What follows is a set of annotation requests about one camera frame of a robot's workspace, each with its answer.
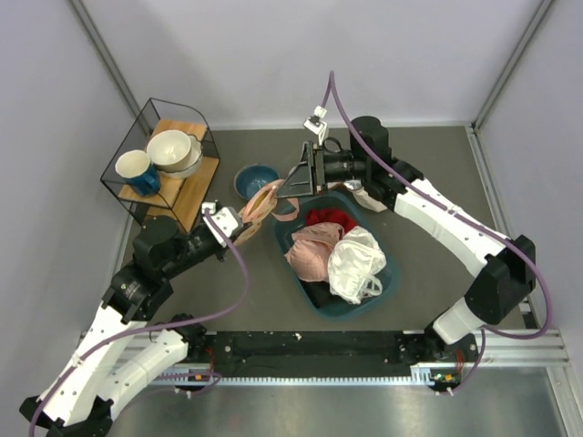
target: cable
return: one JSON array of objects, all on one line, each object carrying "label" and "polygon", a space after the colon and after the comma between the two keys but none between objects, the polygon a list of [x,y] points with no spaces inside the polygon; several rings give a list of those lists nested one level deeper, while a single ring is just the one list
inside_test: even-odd
[{"label": "cable", "polygon": [[333,76],[334,76],[334,72],[331,71],[330,76],[328,77],[328,85],[326,86],[326,92],[324,93],[324,98],[322,99],[322,104],[320,105],[321,107],[326,107],[326,104],[328,103],[328,97],[330,97],[330,90],[332,89],[332,83],[333,83],[333,81],[330,78]]},{"label": "cable", "polygon": [[455,351],[455,373],[461,375],[462,369],[464,368],[464,356],[462,352],[458,349]]},{"label": "cable", "polygon": [[[154,323],[154,325],[155,325],[155,326],[156,326],[156,325],[161,325],[161,324],[163,324],[163,323],[164,323],[163,321],[159,321],[158,323]],[[155,343],[155,341],[153,341],[153,340],[152,340],[152,331],[150,331],[150,332],[148,333],[148,339],[149,339],[149,342],[150,342],[150,343]]]},{"label": "cable", "polygon": [[459,385],[452,389],[451,391],[452,395],[462,390],[462,387],[464,387],[470,381],[472,376],[474,376],[474,373],[476,373],[477,366],[480,365],[480,362],[482,362],[482,358],[484,358],[484,352],[486,351],[486,331],[484,330],[484,328],[480,328],[480,332],[482,333],[482,346],[480,346],[480,353],[478,353],[476,362],[472,366],[472,369],[470,369],[470,371],[467,373],[465,378],[462,379]]},{"label": "cable", "polygon": [[[183,320],[183,321],[175,321],[172,323],[164,323],[164,324],[155,325],[155,326],[147,326],[145,328],[138,328],[136,330],[127,330],[125,332],[120,332],[119,334],[112,335],[111,337],[108,337],[105,340],[99,342],[98,344],[93,346],[91,349],[89,349],[87,352],[85,352],[83,355],[81,355],[81,357],[80,357],[81,362],[85,361],[87,358],[89,358],[91,355],[93,355],[93,353],[95,353],[99,349],[103,348],[105,345],[109,344],[112,341],[123,339],[124,337],[128,337],[130,335],[141,334],[144,332],[152,332],[152,331],[157,331],[157,330],[175,330],[176,328],[182,328],[184,326],[193,325],[195,323],[202,323],[203,321],[217,319],[219,317],[222,317],[222,316],[229,314],[230,312],[236,310],[241,305],[241,303],[245,300],[245,298],[247,297],[247,294],[249,293],[249,287],[251,284],[251,278],[250,278],[249,270],[247,269],[247,265],[245,264],[245,260],[243,259],[243,257],[241,256],[241,254],[239,253],[237,248],[235,248],[232,241],[225,235],[225,233],[220,229],[220,227],[215,224],[214,220],[212,219],[212,217],[209,214],[207,209],[205,209],[203,211],[203,215],[207,219],[209,224],[212,226],[212,228],[215,229],[217,231],[217,233],[219,234],[219,236],[227,243],[227,246],[229,247],[229,249],[233,253],[233,256],[235,257],[235,259],[237,260],[237,262],[240,265],[240,269],[243,273],[243,276],[245,277],[245,287],[244,287],[243,292],[240,295],[239,299],[235,303],[230,305],[227,309],[219,311],[219,312],[215,312],[214,314],[210,314],[208,316],[197,317],[197,318]],[[38,407],[36,407],[35,413],[33,414],[33,417],[30,420],[30,425],[28,427],[28,437],[35,437],[35,427],[36,427],[36,423],[38,422],[38,418],[40,417],[41,412],[45,409],[48,402],[53,398],[53,396],[55,396],[58,389],[61,387],[61,385],[63,385],[63,383],[66,381],[66,379],[69,376],[71,376],[71,374],[75,371],[76,368],[77,368],[76,366],[70,366],[68,369],[66,369],[63,372],[63,374],[55,381],[55,384],[53,385],[53,387],[50,388],[50,390],[46,394],[45,398],[38,404]]]},{"label": "cable", "polygon": [[205,350],[209,356],[210,356],[210,371],[214,371],[215,370],[215,354],[212,351],[211,346],[209,346],[206,350]]},{"label": "cable", "polygon": [[520,259],[522,259],[525,262],[525,264],[527,264],[527,266],[533,271],[533,273],[537,277],[538,283],[540,284],[540,288],[543,292],[543,296],[545,297],[545,304],[547,307],[547,316],[545,319],[545,323],[540,328],[540,330],[538,330],[537,332],[535,332],[533,334],[516,335],[516,334],[508,334],[508,333],[503,332],[501,330],[497,330],[496,328],[491,327],[491,326],[486,326],[486,329],[491,330],[495,334],[501,335],[502,337],[508,337],[509,339],[515,339],[515,340],[532,340],[532,339],[537,339],[537,338],[543,336],[548,331],[548,329],[550,328],[550,326],[552,324],[553,305],[552,305],[552,300],[550,297],[550,292],[548,290],[547,281],[543,277],[543,274],[540,271],[540,269],[532,261],[532,259],[530,259],[519,248],[517,248],[510,240],[499,237],[496,233],[494,233],[490,229],[488,229],[482,225],[478,225],[474,221],[472,221],[471,219],[466,218],[462,215],[455,213],[454,211],[449,210],[449,208],[446,205],[444,205],[440,201],[432,198],[428,194],[424,193],[422,190],[420,190],[419,188],[412,185],[407,179],[403,178],[403,176],[401,176],[398,172],[396,172],[386,162],[384,162],[378,155],[376,155],[374,153],[374,151],[366,144],[366,142],[363,140],[363,138],[358,133],[356,128],[353,126],[352,122],[350,121],[350,118],[348,117],[348,115],[346,114],[346,111],[344,110],[344,107],[343,107],[342,102],[340,101],[340,98],[338,97],[338,90],[336,89],[336,82],[335,82],[333,71],[330,72],[330,76],[328,79],[328,86],[326,88],[326,93],[324,95],[324,100],[323,100],[324,104],[327,102],[327,99],[328,99],[328,95],[329,95],[328,89],[330,89],[332,91],[332,96],[334,98],[334,101],[336,102],[336,107],[338,107],[338,111],[340,112],[340,115],[343,118],[344,123],[346,123],[346,126],[350,130],[351,134],[356,139],[358,144],[366,151],[366,153],[379,166],[381,166],[384,170],[386,170],[391,176],[393,176],[393,178],[397,179],[399,182],[401,182],[407,188],[411,189],[419,197],[424,198],[429,203],[432,203],[433,205],[435,205],[436,207],[440,208],[443,211],[448,211],[456,219],[458,219],[462,223],[466,224],[470,228],[477,229],[478,231],[482,232],[484,235],[487,235],[491,239],[494,239],[495,241],[505,245],[508,249],[510,249],[512,252],[514,252]]}]

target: gray floor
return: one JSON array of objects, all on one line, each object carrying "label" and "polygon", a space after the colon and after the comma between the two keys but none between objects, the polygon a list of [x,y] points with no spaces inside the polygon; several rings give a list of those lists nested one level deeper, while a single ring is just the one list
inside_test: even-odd
[{"label": "gray floor", "polygon": [[426,387],[218,387],[140,394],[108,437],[566,436],[541,369],[480,370],[454,398]]},{"label": "gray floor", "polygon": [[[331,135],[344,142],[345,130]],[[462,127],[390,129],[396,156],[421,169],[450,200],[488,226],[493,221]],[[251,163],[275,167],[281,175],[297,163],[306,130],[216,132],[221,162],[208,198],[236,209],[244,205],[232,186],[236,172]],[[251,294],[241,307],[219,320],[205,323],[211,330],[417,330],[462,297],[472,282],[462,264],[414,224],[389,212],[363,214],[396,260],[401,283],[395,295],[371,312],[346,322],[317,315],[295,288],[285,259],[271,235],[269,218],[263,229],[241,247],[252,277]],[[174,295],[156,320],[179,312],[194,316],[222,310],[237,299],[242,276],[233,257],[224,263],[208,259],[172,281]],[[501,324],[524,328],[518,311]]]}]

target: metal floor plate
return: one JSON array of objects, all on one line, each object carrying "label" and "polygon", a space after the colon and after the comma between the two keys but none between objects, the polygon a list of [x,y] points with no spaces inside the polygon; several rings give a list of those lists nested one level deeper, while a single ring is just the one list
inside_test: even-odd
[{"label": "metal floor plate", "polygon": [[436,398],[426,387],[218,387],[190,401],[172,391],[143,393],[108,437],[162,435],[561,437],[566,432],[545,370],[485,369],[453,398]]}]

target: mug handle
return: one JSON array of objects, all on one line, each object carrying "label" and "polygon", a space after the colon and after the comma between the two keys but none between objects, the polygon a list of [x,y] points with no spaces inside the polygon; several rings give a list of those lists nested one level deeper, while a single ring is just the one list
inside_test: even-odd
[{"label": "mug handle", "polygon": [[152,188],[156,188],[156,189],[160,188],[160,185],[159,185],[158,181],[156,180],[156,178],[153,178],[148,173],[144,174],[144,179],[146,180],[146,182],[148,182],[148,185],[150,185]]}]

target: gray mat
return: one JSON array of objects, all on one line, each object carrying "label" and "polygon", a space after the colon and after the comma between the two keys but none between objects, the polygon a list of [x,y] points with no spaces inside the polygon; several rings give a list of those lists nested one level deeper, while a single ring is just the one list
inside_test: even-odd
[{"label": "gray mat", "polygon": [[[347,132],[331,135],[347,143]],[[486,196],[477,173],[465,130],[462,127],[390,129],[394,154],[422,170],[434,186],[454,203],[488,226],[493,226]],[[221,131],[215,133],[221,162],[212,182],[209,199],[241,208],[245,202],[233,188],[237,171],[251,163],[275,167],[287,174],[297,163],[306,130]],[[370,312],[349,321],[321,318],[300,294],[290,278],[285,259],[271,235],[271,219],[241,246],[251,272],[249,298],[234,312],[205,323],[210,330],[420,330],[455,303],[467,291],[472,278],[447,249],[404,218],[361,208],[374,232],[396,260],[401,283],[394,296]],[[131,247],[128,247],[127,258]],[[155,321],[168,320],[178,312],[202,316],[222,310],[242,290],[237,262],[208,259],[172,281],[174,295],[162,306]],[[500,325],[524,328],[519,311]]]}]

